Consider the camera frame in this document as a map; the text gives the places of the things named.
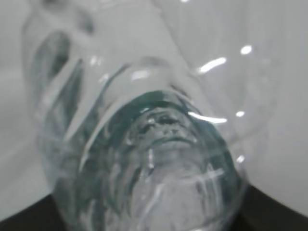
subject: dark surface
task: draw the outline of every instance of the dark surface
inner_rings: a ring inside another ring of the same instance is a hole
[[[0,223],[0,231],[65,231],[65,228],[52,198],[48,196]],[[251,187],[242,212],[230,231],[308,231],[308,218]]]

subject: black surface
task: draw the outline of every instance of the black surface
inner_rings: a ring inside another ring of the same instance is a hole
[[[65,228],[51,196],[48,196],[0,223],[0,231],[65,231]],[[251,187],[242,212],[230,231],[308,231],[308,218]]]

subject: transparent plastic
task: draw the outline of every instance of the transparent plastic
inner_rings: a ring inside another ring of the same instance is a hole
[[[26,84],[68,228],[225,230],[277,99],[279,1],[30,2]]]

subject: white surface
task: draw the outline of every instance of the white surface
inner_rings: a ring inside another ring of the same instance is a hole
[[[26,113],[21,71],[0,72],[0,220],[49,193]]]
[[[308,1],[286,2],[287,56],[280,102],[269,125],[267,150],[250,172],[250,180],[308,216]]]
[[[0,0],[0,221],[48,193],[34,149],[21,74],[25,0]]]

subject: clear plastic bottle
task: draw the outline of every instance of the clear plastic bottle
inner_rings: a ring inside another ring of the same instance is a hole
[[[253,4],[31,3],[25,78],[68,228],[225,229],[246,186],[243,138],[269,119],[279,85],[259,78],[268,40],[258,23],[250,32]]]

